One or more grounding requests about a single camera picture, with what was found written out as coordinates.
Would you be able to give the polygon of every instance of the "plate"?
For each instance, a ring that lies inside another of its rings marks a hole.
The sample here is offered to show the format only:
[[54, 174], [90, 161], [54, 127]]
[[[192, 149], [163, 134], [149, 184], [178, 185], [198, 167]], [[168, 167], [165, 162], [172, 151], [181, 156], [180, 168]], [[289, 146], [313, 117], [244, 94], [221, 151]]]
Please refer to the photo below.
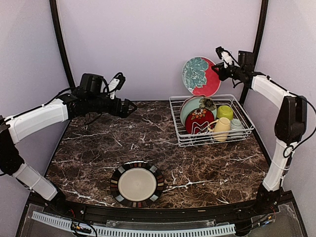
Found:
[[120, 166], [112, 175], [112, 196], [122, 205], [146, 207], [162, 194], [164, 178], [161, 171], [145, 161], [131, 161]]
[[186, 118], [186, 131], [189, 134], [206, 132], [205, 128], [214, 120], [214, 115], [210, 110], [206, 108], [195, 109]]
[[193, 95], [214, 95], [220, 85], [219, 76], [212, 70], [215, 64], [205, 57], [195, 57], [185, 63], [182, 80]]
[[193, 96], [187, 99], [180, 108], [180, 120], [183, 126], [185, 126], [186, 118], [189, 113], [198, 108], [206, 108], [210, 110], [213, 113], [214, 118], [216, 118], [217, 108], [211, 98], [205, 96]]

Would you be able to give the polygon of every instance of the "green cup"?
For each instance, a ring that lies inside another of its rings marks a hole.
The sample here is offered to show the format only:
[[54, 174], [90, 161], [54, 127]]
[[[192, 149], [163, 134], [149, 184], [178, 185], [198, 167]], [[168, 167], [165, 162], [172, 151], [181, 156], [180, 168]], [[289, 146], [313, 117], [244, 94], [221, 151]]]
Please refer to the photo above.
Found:
[[234, 112], [228, 105], [222, 105], [217, 110], [217, 118], [228, 118], [232, 120], [234, 118]]

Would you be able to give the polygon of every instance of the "white wall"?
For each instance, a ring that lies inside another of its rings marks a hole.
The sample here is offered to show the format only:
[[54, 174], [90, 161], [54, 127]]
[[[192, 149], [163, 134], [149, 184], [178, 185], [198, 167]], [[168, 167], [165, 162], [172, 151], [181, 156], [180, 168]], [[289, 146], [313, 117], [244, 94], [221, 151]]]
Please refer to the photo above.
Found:
[[[0, 0], [0, 115], [47, 102], [68, 87], [47, 0]], [[20, 155], [44, 174], [65, 124], [40, 131], [17, 145]], [[0, 177], [0, 237], [15, 236], [28, 191]]]
[[[270, 1], [257, 70], [316, 105], [316, 2], [310, 0]], [[273, 155], [274, 123], [277, 109], [265, 98], [251, 91], [246, 109], [263, 141]], [[309, 135], [316, 125], [309, 107]], [[292, 190], [309, 236], [316, 236], [316, 137], [295, 152], [292, 167], [285, 179], [285, 189]]]
[[[86, 72], [107, 80], [119, 71], [118, 96], [132, 100], [187, 95], [181, 71], [195, 56], [215, 63], [215, 48], [252, 51], [260, 0], [59, 0], [66, 48], [76, 82]], [[240, 95], [231, 81], [218, 93]]]

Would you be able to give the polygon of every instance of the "wire dish rack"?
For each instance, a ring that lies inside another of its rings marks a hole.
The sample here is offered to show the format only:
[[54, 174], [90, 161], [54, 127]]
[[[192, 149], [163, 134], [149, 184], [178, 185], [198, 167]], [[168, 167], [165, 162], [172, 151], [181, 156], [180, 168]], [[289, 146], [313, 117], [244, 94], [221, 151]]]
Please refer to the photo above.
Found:
[[225, 132], [209, 132], [207, 130], [208, 122], [206, 122], [207, 124], [202, 124], [200, 127], [195, 127], [195, 130], [192, 131], [192, 134], [189, 134], [181, 123], [180, 108], [184, 101], [190, 97], [191, 96], [171, 96], [169, 98], [173, 122], [180, 147], [223, 143], [219, 140], [224, 140], [225, 138], [227, 139], [224, 142], [242, 141], [245, 140], [255, 128], [250, 117], [237, 101], [236, 97], [231, 94], [223, 94], [213, 95], [211, 98], [216, 104], [217, 108], [222, 105], [230, 106], [234, 112], [234, 118], [241, 121], [243, 129]]

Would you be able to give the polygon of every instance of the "marble countertop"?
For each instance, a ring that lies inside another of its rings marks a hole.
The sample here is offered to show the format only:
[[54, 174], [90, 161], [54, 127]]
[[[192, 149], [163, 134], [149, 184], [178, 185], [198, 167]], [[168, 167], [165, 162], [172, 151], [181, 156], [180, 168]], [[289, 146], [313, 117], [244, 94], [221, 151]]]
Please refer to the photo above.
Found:
[[239, 142], [180, 148], [167, 101], [138, 102], [128, 118], [102, 115], [91, 125], [74, 119], [47, 171], [67, 200], [123, 207], [111, 196], [120, 165], [145, 160], [163, 173], [161, 197], [148, 208], [188, 208], [255, 199], [268, 171], [250, 135]]

